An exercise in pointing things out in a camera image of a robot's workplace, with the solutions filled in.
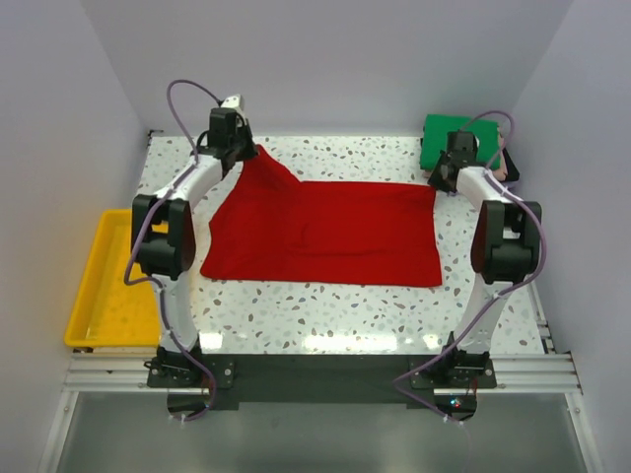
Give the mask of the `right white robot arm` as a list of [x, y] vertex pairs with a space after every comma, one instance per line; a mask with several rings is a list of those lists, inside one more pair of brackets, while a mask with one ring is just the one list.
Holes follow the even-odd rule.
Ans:
[[466, 197], [478, 212], [470, 248], [472, 293], [439, 363], [442, 381], [463, 386], [490, 358], [491, 341], [509, 295], [538, 274], [543, 248], [541, 207], [522, 200], [477, 161], [469, 131], [450, 131], [428, 182]]

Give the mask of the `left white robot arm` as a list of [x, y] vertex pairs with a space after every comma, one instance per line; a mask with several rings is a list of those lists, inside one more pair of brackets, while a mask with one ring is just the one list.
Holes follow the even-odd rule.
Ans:
[[193, 386], [204, 375], [189, 306], [188, 271], [196, 255], [192, 211], [236, 163], [257, 155], [242, 101], [234, 95], [212, 108], [208, 129], [192, 144], [184, 170], [156, 193], [139, 194], [132, 202], [130, 262], [143, 273], [136, 282], [152, 285], [161, 325], [159, 352], [175, 355], [169, 373], [182, 386]]

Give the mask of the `red t shirt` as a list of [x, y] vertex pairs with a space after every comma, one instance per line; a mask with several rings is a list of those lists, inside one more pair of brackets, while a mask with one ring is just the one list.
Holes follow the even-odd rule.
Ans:
[[208, 223], [203, 277], [442, 285], [432, 187], [300, 180], [263, 147], [257, 151]]

